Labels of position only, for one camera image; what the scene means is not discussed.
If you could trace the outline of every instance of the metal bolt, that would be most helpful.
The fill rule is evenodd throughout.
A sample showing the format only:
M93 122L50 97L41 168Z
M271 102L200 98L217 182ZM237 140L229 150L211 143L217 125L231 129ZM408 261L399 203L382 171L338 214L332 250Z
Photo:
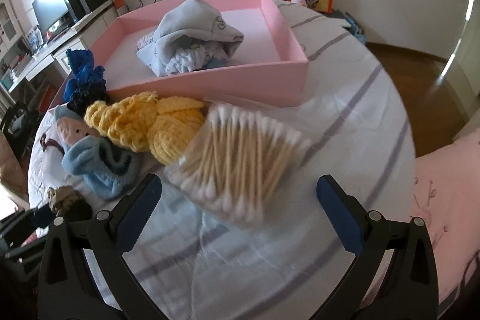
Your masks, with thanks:
M99 221L104 221L104 220L106 220L109 216L110 216L110 212L109 212L109 211L99 211L99 212L97 213L97 220L99 220Z
M382 215L377 212L377 211L371 211L368 213L368 216L373 220L373 221L380 221L382 219Z
M53 225L55 226L60 226L63 224L63 217L57 217L55 220L53 220Z
M424 226L425 225L425 222L420 217L415 217L413 219L413 222L415 223L416 226Z

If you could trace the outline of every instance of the yellow crochet item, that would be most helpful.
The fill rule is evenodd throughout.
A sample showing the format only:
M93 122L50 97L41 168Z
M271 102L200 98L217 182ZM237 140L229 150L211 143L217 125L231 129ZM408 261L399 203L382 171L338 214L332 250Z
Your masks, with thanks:
M97 101L85 114L88 126L114 144L134 152L150 151L163 164L181 157L205 122L202 102L192 98L158 99L143 92L108 106Z

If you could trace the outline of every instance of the pink box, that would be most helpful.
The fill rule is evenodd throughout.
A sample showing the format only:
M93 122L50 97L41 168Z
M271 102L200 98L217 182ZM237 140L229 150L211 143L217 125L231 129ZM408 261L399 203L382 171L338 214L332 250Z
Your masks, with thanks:
M203 99L227 94L273 106L302 102L308 60L272 0L204 0L245 35L228 67L157 77L136 56L136 41L185 0L165 0L118 17L91 46L114 100L143 91Z

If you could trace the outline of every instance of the pink blanket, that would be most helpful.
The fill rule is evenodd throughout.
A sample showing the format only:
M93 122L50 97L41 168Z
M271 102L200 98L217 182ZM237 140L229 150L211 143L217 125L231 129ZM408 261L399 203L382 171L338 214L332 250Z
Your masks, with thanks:
M480 129L417 158L411 216L433 244L442 314L480 263Z

